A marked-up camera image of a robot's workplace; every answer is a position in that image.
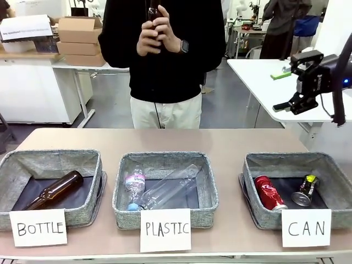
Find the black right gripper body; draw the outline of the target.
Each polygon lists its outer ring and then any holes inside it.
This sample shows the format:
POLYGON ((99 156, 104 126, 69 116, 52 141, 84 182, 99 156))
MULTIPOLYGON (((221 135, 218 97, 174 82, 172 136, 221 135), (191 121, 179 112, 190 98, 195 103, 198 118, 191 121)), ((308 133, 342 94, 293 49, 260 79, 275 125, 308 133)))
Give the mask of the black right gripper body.
POLYGON ((296 81, 296 95, 320 95, 333 91, 332 71, 329 65, 310 65, 306 69, 298 67, 295 74, 298 76, 296 81))

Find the person left hand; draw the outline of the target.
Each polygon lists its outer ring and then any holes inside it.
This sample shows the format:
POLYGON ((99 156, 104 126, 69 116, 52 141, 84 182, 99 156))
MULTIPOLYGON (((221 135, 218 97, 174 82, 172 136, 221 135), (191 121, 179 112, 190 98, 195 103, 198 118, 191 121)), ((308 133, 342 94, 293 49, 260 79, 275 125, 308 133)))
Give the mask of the person left hand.
POLYGON ((169 13, 162 5, 158 5, 158 10, 162 16, 152 22, 152 26, 158 32, 157 40, 162 41, 167 51, 179 53, 181 51, 182 41, 175 36, 172 30, 169 13))

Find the person right hand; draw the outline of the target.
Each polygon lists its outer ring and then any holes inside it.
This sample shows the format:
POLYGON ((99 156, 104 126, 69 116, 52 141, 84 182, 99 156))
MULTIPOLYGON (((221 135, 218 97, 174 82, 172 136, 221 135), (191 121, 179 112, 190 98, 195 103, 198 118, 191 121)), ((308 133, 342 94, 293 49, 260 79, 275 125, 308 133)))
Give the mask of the person right hand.
POLYGON ((147 21, 141 26, 141 33, 136 45, 139 56, 145 57, 148 54, 159 54, 161 52, 161 41, 158 39, 158 32, 151 21, 147 21))

